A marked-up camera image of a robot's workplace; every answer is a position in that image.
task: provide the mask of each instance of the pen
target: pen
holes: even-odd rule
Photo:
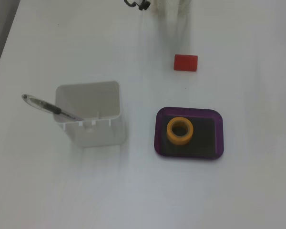
[[[61,115],[74,122],[84,121],[84,119],[76,115],[70,114],[69,112],[62,110],[59,107],[52,105],[46,101],[40,100],[32,95],[23,94],[22,98],[28,105],[31,105],[32,107],[35,107],[39,110],[42,110],[42,111],[45,111],[51,114],[55,114],[55,115]]]

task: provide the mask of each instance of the white table surface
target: white table surface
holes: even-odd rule
[[[0,229],[286,228],[286,0],[194,0],[179,53],[122,0],[22,0],[0,61]],[[80,150],[22,94],[117,80],[128,139]],[[153,148],[165,106],[224,120],[214,162]]]

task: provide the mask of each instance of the red cube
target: red cube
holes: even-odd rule
[[[174,70],[196,72],[198,66],[198,56],[175,55]]]

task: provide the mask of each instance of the white pen holder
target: white pen holder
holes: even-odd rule
[[[120,86],[115,81],[59,86],[55,105],[85,119],[73,122],[54,115],[56,123],[80,147],[120,145],[126,139]]]

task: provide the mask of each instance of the yellow tape roll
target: yellow tape roll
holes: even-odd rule
[[[184,135],[175,134],[177,130],[181,130]],[[183,146],[190,142],[193,137],[193,124],[190,120],[183,117],[173,118],[167,125],[166,135],[168,140],[177,146]]]

